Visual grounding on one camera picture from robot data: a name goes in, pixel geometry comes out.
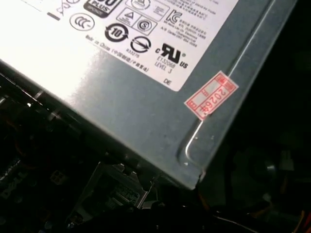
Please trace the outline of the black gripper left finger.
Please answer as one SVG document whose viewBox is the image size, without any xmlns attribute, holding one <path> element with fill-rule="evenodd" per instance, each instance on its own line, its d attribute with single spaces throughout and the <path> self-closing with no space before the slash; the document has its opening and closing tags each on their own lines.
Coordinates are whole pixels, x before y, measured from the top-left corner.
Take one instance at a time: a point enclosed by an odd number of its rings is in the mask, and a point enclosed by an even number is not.
<svg viewBox="0 0 311 233">
<path fill-rule="evenodd" d="M 146 221 L 143 211 L 131 204 L 103 212 L 85 223 L 73 227 L 73 233 L 129 233 Z"/>
</svg>

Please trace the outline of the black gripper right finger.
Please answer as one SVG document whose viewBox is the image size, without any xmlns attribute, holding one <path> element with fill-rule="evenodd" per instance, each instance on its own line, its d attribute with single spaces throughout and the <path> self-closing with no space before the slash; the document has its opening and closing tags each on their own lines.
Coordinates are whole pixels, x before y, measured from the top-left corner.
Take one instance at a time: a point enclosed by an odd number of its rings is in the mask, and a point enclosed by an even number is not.
<svg viewBox="0 0 311 233">
<path fill-rule="evenodd" d="M 204 233 L 309 233 L 309 183 L 225 185 L 225 204 L 212 205 L 202 192 L 198 228 Z"/>
</svg>

